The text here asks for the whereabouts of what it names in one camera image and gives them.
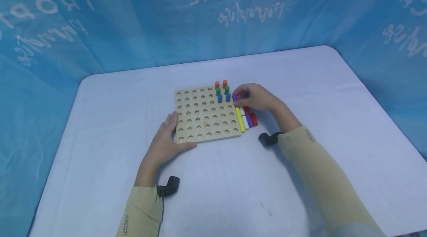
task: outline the blue backdrop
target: blue backdrop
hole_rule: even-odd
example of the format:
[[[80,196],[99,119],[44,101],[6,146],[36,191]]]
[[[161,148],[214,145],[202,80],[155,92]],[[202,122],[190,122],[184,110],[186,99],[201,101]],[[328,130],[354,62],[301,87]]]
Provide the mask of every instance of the blue backdrop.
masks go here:
[[[26,236],[79,83],[327,44],[427,158],[427,0],[0,0],[0,235]]]

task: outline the left hand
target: left hand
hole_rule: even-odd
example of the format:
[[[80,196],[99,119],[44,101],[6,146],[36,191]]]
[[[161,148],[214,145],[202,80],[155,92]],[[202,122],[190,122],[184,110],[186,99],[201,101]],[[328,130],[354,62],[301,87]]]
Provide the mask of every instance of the left hand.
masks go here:
[[[165,122],[160,125],[154,136],[144,160],[160,166],[174,158],[178,153],[191,150],[197,146],[197,143],[176,144],[173,141],[172,132],[175,130],[177,123],[178,113],[174,111],[172,114],[168,114]]]

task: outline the beige sleeve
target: beige sleeve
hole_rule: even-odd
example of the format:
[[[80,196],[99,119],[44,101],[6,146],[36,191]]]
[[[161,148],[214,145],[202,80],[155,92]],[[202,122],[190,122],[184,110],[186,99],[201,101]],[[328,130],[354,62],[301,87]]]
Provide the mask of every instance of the beige sleeve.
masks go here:
[[[358,223],[379,229],[347,176],[306,126],[279,135],[279,146],[300,174],[323,215],[329,234]]]
[[[116,237],[157,237],[163,201],[157,187],[133,187]]]

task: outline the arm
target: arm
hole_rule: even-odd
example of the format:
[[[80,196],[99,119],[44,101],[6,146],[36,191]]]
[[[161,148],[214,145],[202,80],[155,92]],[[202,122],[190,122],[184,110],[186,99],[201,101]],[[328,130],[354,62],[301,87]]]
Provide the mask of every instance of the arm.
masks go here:
[[[236,105],[272,113],[283,133],[279,146],[313,195],[331,236],[385,236],[340,166],[282,101],[257,84],[239,86],[234,94]]]
[[[177,121],[176,112],[169,114],[154,136],[139,166],[116,237],[157,237],[163,212],[163,201],[157,195],[155,183],[158,169],[178,153],[197,146],[196,143],[174,143],[172,132]]]

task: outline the white tablecloth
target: white tablecloth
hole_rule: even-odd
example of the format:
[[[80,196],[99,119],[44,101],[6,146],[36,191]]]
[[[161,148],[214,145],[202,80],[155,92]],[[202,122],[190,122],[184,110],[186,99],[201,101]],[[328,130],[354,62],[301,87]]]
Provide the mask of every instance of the white tablecloth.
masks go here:
[[[327,46],[93,75],[79,87],[30,237],[113,236],[138,166],[174,91],[227,79],[259,83],[284,100],[344,169],[388,236],[427,229],[427,163]],[[301,179],[258,136],[259,126],[169,162],[160,237],[325,236]]]

